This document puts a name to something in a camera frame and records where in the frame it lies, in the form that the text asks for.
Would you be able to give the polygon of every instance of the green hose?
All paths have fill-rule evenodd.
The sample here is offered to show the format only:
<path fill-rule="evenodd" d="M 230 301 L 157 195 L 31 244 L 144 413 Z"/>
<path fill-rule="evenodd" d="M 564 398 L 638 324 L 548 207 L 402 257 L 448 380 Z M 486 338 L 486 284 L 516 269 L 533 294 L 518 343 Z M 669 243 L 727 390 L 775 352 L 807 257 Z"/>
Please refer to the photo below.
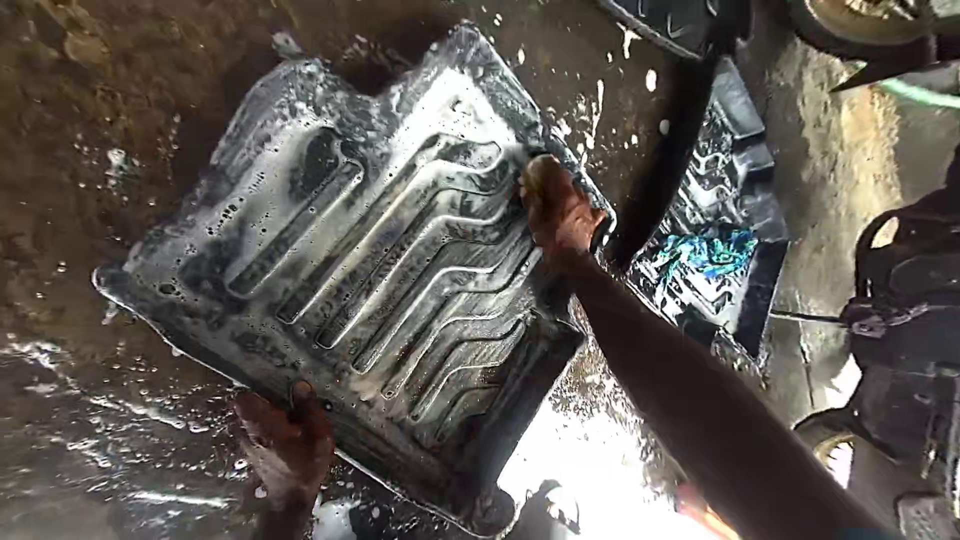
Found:
<path fill-rule="evenodd" d="M 931 107 L 960 109 L 960 96 L 935 92 L 922 86 L 911 85 L 900 79 L 887 79 L 878 83 L 881 88 L 895 96 L 916 101 Z"/>

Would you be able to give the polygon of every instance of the wet concrete floor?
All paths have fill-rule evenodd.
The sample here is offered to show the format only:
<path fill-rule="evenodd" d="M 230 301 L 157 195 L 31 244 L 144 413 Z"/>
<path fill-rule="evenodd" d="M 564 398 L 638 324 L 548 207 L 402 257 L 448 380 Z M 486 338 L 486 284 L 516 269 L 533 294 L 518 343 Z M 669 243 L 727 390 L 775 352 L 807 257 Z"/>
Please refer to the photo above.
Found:
<path fill-rule="evenodd" d="M 175 211 L 279 61 L 277 33 L 373 93 L 462 19 L 569 126 L 614 207 L 628 204 L 660 140 L 674 61 L 625 42 L 590 2 L 0 0 L 6 537 L 249 534 L 260 501 L 230 434 L 231 383 L 112 313 L 90 273 Z M 345 464 L 324 497 L 356 500 L 360 538 L 460 535 Z"/>

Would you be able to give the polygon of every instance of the rubber floor mat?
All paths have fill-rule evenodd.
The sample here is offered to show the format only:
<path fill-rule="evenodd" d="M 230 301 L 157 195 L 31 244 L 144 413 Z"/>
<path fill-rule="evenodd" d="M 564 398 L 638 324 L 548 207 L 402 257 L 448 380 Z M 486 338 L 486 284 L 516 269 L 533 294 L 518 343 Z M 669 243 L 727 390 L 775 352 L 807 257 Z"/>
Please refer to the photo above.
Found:
<path fill-rule="evenodd" d="M 580 171 L 469 25 L 375 97 L 288 61 L 180 214 L 94 283 L 267 397 L 309 380 L 341 456 L 493 535 L 514 513 L 496 478 L 583 341 L 515 196 L 542 150 Z"/>

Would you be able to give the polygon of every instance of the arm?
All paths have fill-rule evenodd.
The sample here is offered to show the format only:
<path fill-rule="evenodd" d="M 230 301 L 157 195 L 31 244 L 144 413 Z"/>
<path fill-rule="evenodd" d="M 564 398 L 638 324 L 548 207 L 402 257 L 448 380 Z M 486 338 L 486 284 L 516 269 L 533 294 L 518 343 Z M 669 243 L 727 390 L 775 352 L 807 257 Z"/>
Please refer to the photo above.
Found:
<path fill-rule="evenodd" d="M 314 501 L 333 462 L 333 432 L 306 381 L 293 387 L 294 409 L 286 412 L 255 394 L 233 402 L 246 436 L 240 439 L 267 490 L 265 513 L 254 539 L 300 539 L 310 523 Z"/>
<path fill-rule="evenodd" d="M 617 379 L 709 503 L 746 538 L 842 538 L 879 526 L 728 368 L 648 311 L 589 255 L 603 219 L 559 164 L 521 189 Z"/>

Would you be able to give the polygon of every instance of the fingers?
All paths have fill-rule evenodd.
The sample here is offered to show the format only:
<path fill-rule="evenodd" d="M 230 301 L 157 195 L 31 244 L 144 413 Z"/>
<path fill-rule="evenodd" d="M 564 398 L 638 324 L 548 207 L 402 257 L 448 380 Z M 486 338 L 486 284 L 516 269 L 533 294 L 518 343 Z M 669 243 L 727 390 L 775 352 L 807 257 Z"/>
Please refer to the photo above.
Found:
<path fill-rule="evenodd" d="M 254 444 L 272 444 L 290 428 L 286 413 L 251 392 L 244 392 L 231 404 L 240 424 Z"/>
<path fill-rule="evenodd" d="M 596 231 L 596 228 L 600 227 L 600 224 L 603 223 L 603 220 L 607 219 L 607 211 L 602 209 L 590 209 L 590 213 L 593 214 L 593 229 Z"/>
<path fill-rule="evenodd" d="M 306 380 L 298 380 L 293 389 L 294 411 L 292 416 L 303 429 L 303 434 L 315 445 L 318 454 L 328 454 L 333 450 L 333 428 L 320 405 L 317 392 Z"/>

